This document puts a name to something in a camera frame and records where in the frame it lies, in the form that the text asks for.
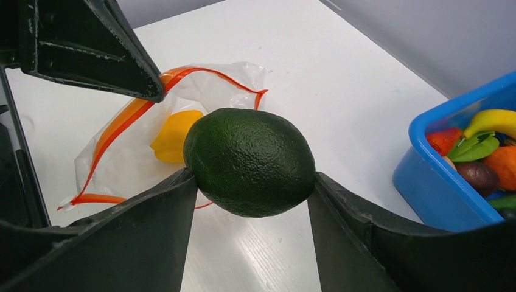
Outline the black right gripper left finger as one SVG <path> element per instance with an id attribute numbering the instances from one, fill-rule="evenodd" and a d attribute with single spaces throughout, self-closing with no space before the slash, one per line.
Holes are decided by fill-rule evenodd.
<path id="1" fill-rule="evenodd" d="M 1 222 L 2 291 L 179 291 L 197 198 L 181 169 L 66 227 Z"/>

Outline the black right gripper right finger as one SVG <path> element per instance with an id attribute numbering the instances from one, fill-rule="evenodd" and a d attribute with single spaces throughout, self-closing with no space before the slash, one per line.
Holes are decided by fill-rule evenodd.
<path id="1" fill-rule="evenodd" d="M 514 291 L 515 221 L 449 232 L 317 173 L 308 198 L 323 291 Z"/>

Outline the toy avocado half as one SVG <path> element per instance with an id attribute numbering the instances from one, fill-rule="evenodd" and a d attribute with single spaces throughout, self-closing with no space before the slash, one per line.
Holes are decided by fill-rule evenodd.
<path id="1" fill-rule="evenodd" d="M 209 113 L 190 128 L 183 156 L 201 193 L 241 217 L 279 215 L 315 188 L 315 159 L 307 140 L 288 120 L 265 111 Z"/>

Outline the yellow toy bell pepper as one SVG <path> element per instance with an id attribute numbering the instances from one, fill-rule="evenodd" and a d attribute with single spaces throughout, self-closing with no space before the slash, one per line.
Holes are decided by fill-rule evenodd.
<path id="1" fill-rule="evenodd" d="M 150 144 L 156 159 L 174 164 L 183 163 L 186 136 L 192 125 L 203 116 L 198 110 L 180 111 L 169 116 Z"/>

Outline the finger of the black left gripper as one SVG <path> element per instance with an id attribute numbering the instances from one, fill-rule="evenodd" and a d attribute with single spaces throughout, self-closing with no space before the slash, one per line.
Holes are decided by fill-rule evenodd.
<path id="1" fill-rule="evenodd" d="M 158 67 L 116 1 L 2 1 L 1 66 L 152 102 L 165 96 Z"/>

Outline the clear zip top bag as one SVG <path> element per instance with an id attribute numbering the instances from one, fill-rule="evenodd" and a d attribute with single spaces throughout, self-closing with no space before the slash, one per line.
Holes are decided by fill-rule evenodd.
<path id="1" fill-rule="evenodd" d="M 77 194 L 68 210 L 85 203 L 121 203 L 184 167 L 191 126 L 220 108 L 258 109 L 266 91 L 264 67 L 249 63 L 190 64 L 165 71 L 166 96 L 128 102 L 75 159 Z"/>

